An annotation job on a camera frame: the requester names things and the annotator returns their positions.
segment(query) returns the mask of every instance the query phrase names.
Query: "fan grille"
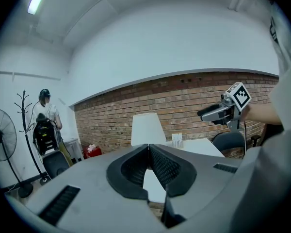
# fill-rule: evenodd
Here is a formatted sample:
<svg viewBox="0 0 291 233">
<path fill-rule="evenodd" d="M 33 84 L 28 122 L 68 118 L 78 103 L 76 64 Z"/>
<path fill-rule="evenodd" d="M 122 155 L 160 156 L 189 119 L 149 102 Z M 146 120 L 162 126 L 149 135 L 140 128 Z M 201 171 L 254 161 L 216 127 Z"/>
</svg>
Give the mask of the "fan grille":
<svg viewBox="0 0 291 233">
<path fill-rule="evenodd" d="M 3 110 L 0 110 L 0 132 L 3 133 L 2 141 L 5 146 L 7 156 L 10 158 L 16 148 L 17 135 L 11 118 Z M 0 161 L 5 160 L 7 160 L 7 158 L 3 151 L 2 144 L 0 143 Z"/>
</svg>

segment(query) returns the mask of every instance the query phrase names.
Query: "red brick wall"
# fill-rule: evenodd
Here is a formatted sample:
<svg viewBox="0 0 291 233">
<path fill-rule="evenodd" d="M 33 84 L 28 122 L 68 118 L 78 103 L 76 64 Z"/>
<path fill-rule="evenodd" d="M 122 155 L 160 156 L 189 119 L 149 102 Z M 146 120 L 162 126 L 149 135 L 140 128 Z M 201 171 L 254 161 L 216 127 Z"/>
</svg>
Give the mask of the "red brick wall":
<svg viewBox="0 0 291 233">
<path fill-rule="evenodd" d="M 243 82 L 252 103 L 269 103 L 268 94 L 278 78 L 250 73 L 208 72 L 177 75 L 117 89 L 75 105 L 82 145 L 97 144 L 104 153 L 129 147 L 132 117 L 156 112 L 167 140 L 172 133 L 183 139 L 208 138 L 226 132 L 225 126 L 202 122 L 196 112 L 220 101 L 220 95 L 235 82 Z M 248 121 L 247 139 L 262 133 L 264 125 Z M 228 151 L 227 157 L 242 157 Z"/>
</svg>

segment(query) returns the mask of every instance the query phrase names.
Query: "small white box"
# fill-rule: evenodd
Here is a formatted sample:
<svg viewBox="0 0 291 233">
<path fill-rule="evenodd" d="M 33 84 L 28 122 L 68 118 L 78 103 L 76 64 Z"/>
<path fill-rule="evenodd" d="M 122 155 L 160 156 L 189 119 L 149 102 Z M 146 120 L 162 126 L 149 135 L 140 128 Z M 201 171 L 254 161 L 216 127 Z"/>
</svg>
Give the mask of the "small white box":
<svg viewBox="0 0 291 233">
<path fill-rule="evenodd" d="M 173 148 L 178 148 L 178 134 L 171 134 Z"/>
<path fill-rule="evenodd" d="M 183 148 L 182 133 L 178 134 L 179 148 Z"/>
</svg>

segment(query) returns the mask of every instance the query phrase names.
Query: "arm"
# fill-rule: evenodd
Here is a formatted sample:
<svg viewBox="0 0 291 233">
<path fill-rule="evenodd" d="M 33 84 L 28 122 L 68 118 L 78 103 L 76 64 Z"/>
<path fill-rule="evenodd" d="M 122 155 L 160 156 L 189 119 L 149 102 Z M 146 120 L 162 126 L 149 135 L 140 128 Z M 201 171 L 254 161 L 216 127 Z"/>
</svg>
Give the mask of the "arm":
<svg viewBox="0 0 291 233">
<path fill-rule="evenodd" d="M 57 128 L 61 130 L 63 128 L 63 125 L 62 125 L 62 122 L 60 121 L 59 115 L 55 116 L 55 122 L 56 122 Z"/>
<path fill-rule="evenodd" d="M 249 104 L 242 115 L 242 120 L 280 125 L 281 121 L 271 103 Z"/>
</svg>

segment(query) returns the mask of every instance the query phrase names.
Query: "white wall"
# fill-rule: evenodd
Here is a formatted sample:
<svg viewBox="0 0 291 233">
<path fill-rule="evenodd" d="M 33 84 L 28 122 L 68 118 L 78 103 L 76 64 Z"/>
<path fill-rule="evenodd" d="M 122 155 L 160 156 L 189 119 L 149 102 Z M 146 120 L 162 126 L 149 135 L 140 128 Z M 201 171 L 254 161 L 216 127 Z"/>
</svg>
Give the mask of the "white wall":
<svg viewBox="0 0 291 233">
<path fill-rule="evenodd" d="M 130 11 L 77 49 L 68 105 L 153 78 L 214 70 L 278 75 L 268 29 L 244 14 L 197 1 Z"/>
<path fill-rule="evenodd" d="M 68 58 L 52 55 L 32 46 L 4 45 L 0 47 L 0 71 L 14 71 L 63 78 L 67 75 L 68 66 Z M 49 89 L 51 102 L 60 111 L 60 117 L 63 123 L 63 139 L 78 137 L 73 110 L 59 100 L 63 100 L 63 85 L 58 80 L 21 75 L 15 75 L 12 81 L 12 75 L 0 74 L 0 109 L 4 110 L 11 117 L 17 132 L 16 150 L 10 160 L 21 180 L 26 180 L 39 173 L 30 156 L 25 135 L 19 132 L 19 130 L 23 130 L 22 118 L 21 114 L 17 113 L 19 108 L 14 105 L 14 102 L 21 105 L 21 100 L 16 94 L 22 95 L 23 90 L 26 90 L 26 94 L 29 97 L 26 98 L 25 105 L 31 102 L 35 104 L 38 101 L 39 92 L 44 88 Z M 31 111 L 32 105 L 28 107 L 28 113 L 26 114 L 27 123 L 29 122 Z M 29 138 L 30 142 L 32 142 L 31 133 L 29 134 Z M 31 144 L 31 148 L 42 172 L 45 171 L 42 163 L 39 161 L 33 144 Z M 7 187 L 15 183 L 16 178 L 10 170 L 7 161 L 0 162 L 0 187 Z"/>
</svg>

